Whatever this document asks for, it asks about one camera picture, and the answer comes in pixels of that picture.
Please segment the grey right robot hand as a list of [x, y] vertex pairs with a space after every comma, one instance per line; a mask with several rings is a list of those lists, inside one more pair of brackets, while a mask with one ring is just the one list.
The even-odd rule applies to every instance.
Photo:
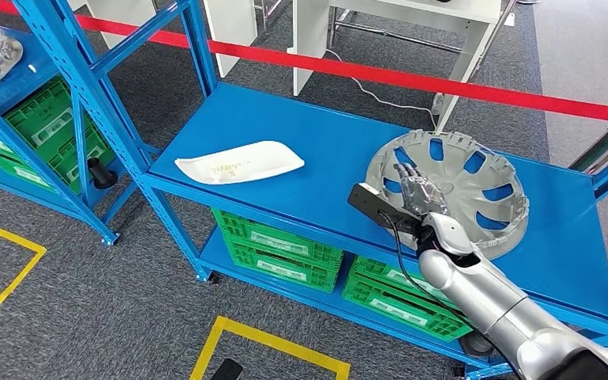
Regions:
[[403, 208], [414, 215], [437, 213], [448, 215], [449, 207], [439, 186], [409, 163], [395, 163], [400, 177]]

